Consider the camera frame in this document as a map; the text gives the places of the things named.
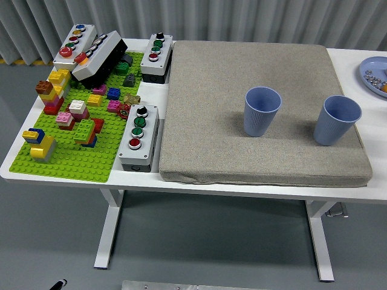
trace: blue plastic cup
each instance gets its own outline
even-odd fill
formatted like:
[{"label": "blue plastic cup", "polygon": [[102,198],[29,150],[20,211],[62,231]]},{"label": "blue plastic cup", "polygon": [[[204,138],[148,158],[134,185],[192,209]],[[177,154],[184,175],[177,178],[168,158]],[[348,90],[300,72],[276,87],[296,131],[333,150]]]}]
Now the blue plastic cup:
[{"label": "blue plastic cup", "polygon": [[250,89],[244,105],[243,126],[246,134],[252,137],[264,135],[281,104],[281,96],[274,89],[266,86]]},{"label": "blue plastic cup", "polygon": [[313,137],[320,145],[332,146],[362,116],[362,109],[352,99],[333,95],[324,101]]}]

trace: button box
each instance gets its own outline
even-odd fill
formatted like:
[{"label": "button box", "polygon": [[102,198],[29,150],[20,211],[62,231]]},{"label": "button box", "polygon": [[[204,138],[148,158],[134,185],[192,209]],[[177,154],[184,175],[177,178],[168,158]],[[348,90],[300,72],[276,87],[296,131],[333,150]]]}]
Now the button box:
[{"label": "button box", "polygon": [[151,171],[158,125],[157,106],[132,105],[118,151],[123,170]]}]

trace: blue plate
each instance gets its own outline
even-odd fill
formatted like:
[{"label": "blue plate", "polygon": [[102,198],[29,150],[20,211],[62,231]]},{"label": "blue plate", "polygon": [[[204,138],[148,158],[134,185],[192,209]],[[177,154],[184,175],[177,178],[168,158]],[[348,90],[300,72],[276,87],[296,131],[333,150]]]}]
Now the blue plate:
[{"label": "blue plate", "polygon": [[369,81],[367,81],[366,78],[364,78],[364,75],[366,75],[367,70],[372,71],[371,75],[375,78],[380,79],[382,82],[387,82],[387,57],[370,57],[368,59],[363,60],[359,68],[360,78],[363,80],[363,83],[367,86],[367,88],[369,88],[376,94],[387,98],[387,93],[375,88],[372,84],[369,83]]}]

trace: red button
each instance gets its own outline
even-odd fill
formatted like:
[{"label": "red button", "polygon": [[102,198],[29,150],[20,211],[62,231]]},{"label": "red button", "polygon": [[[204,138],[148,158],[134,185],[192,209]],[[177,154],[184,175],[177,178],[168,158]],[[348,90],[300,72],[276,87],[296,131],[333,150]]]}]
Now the red button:
[{"label": "red button", "polygon": [[141,147],[141,141],[138,138],[133,138],[129,141],[129,148],[132,150],[137,150]]},{"label": "red button", "polygon": [[59,50],[59,54],[63,57],[70,57],[73,54],[73,50],[70,47],[62,47]]},{"label": "red button", "polygon": [[151,62],[156,62],[156,61],[158,60],[158,54],[157,54],[157,53],[151,53],[151,54],[149,55],[149,60],[150,60]]},{"label": "red button", "polygon": [[77,63],[80,63],[80,62],[82,62],[83,60],[85,60],[85,58],[86,58],[86,53],[80,53],[80,54],[78,54],[78,55],[75,57],[74,61],[77,62]]}]

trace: white table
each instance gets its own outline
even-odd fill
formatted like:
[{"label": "white table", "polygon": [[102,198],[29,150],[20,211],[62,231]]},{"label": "white table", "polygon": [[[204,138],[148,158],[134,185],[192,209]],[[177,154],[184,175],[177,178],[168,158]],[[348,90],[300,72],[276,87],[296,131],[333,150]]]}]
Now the white table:
[{"label": "white table", "polygon": [[[138,52],[144,52],[148,44],[148,40],[138,39],[125,39],[125,42],[128,45],[129,51]],[[0,175],[9,182],[100,189],[109,204],[94,264],[95,268],[102,269],[108,267],[124,190],[304,200],[307,207],[320,280],[333,281],[333,272],[320,217],[336,202],[387,204],[387,193],[384,191],[387,188],[387,150],[385,150],[387,142],[387,100],[371,92],[362,83],[358,73],[361,61],[372,56],[387,57],[387,52],[337,49],[328,49],[328,52],[344,94],[358,102],[363,110],[362,118],[357,122],[357,128],[374,172],[367,187],[315,188],[230,184],[192,185],[179,182],[165,182],[157,172],[162,134],[158,135],[157,150],[155,151],[151,173],[123,171],[118,158],[114,161],[112,172],[106,183],[9,172],[8,170],[13,160],[24,143],[22,132],[33,127],[43,110],[44,106],[39,97],[36,99],[9,150],[0,168]],[[138,90],[138,95],[141,96],[141,103],[158,106],[161,120],[159,132],[161,133],[166,112],[167,93],[168,84],[141,83]]]}]

